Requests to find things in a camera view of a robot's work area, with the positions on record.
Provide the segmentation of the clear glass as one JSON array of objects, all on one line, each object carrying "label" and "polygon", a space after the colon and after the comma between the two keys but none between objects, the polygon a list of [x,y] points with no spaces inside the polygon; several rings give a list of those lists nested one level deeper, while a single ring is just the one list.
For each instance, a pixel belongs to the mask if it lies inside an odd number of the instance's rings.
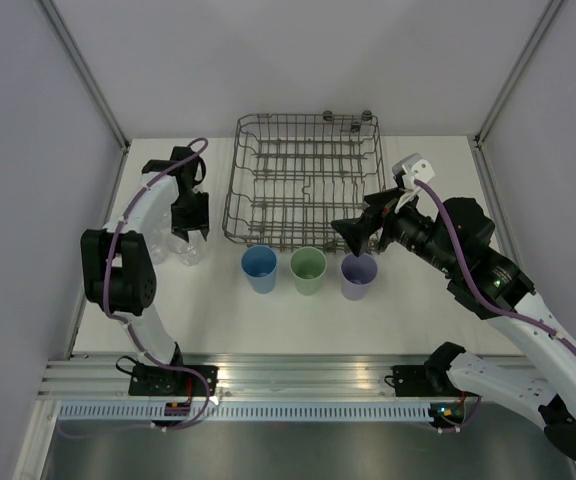
[{"label": "clear glass", "polygon": [[169,255],[165,232],[155,227],[145,236],[145,240],[152,263],[154,265],[163,263]]},{"label": "clear glass", "polygon": [[189,232],[187,240],[170,233],[167,245],[171,253],[186,266],[198,265],[206,254],[206,242],[198,231]]}]

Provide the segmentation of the purple plastic cup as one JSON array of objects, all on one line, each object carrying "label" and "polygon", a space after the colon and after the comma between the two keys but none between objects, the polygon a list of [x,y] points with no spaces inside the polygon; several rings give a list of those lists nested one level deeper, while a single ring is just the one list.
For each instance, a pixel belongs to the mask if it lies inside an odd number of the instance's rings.
[{"label": "purple plastic cup", "polygon": [[366,295],[369,286],[376,280],[378,265],[369,254],[348,254],[341,263],[340,272],[342,295],[347,300],[357,301]]}]

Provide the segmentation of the green plastic cup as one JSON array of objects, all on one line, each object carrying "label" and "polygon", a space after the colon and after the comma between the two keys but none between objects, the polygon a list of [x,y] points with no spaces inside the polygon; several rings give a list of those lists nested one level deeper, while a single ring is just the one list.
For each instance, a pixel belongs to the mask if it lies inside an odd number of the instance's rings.
[{"label": "green plastic cup", "polygon": [[314,295],[323,282],[326,270],[326,256],[314,247],[302,247],[291,256],[290,271],[295,288],[301,295]]}]

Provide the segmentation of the blue plastic cup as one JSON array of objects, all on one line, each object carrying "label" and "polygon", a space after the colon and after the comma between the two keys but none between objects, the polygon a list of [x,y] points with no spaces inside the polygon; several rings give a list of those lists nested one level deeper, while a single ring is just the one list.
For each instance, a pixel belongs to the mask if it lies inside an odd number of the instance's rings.
[{"label": "blue plastic cup", "polygon": [[277,254],[266,245],[251,246],[241,257],[241,269],[259,294],[268,294],[275,288],[278,264]]}]

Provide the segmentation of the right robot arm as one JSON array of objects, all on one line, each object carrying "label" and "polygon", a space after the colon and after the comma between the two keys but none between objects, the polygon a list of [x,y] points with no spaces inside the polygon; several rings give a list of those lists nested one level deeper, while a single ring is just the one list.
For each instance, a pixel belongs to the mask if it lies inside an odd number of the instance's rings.
[{"label": "right robot arm", "polygon": [[435,396],[457,392],[484,397],[540,428],[576,462],[576,341],[509,258],[494,250],[494,222],[472,198],[435,198],[436,218],[416,201],[402,207],[394,188],[365,197],[360,217],[335,219],[332,229],[359,256],[380,235],[379,252],[396,242],[442,274],[455,301],[509,339],[540,372],[530,379],[489,364],[465,347],[440,345],[424,362],[424,382]]}]

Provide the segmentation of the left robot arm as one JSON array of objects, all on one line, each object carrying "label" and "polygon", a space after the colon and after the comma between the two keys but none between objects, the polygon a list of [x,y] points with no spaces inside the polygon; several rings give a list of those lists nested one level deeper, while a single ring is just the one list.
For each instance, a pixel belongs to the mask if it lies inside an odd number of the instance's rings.
[{"label": "left robot arm", "polygon": [[150,160],[123,212],[80,239],[84,292],[88,302],[119,323],[137,354],[132,377],[149,396],[203,394],[210,397],[213,373],[187,366],[178,343],[168,334],[154,306],[157,277],[150,238],[161,217],[184,242],[210,232],[209,195],[199,186],[207,169],[205,138],[176,146],[167,160]]}]

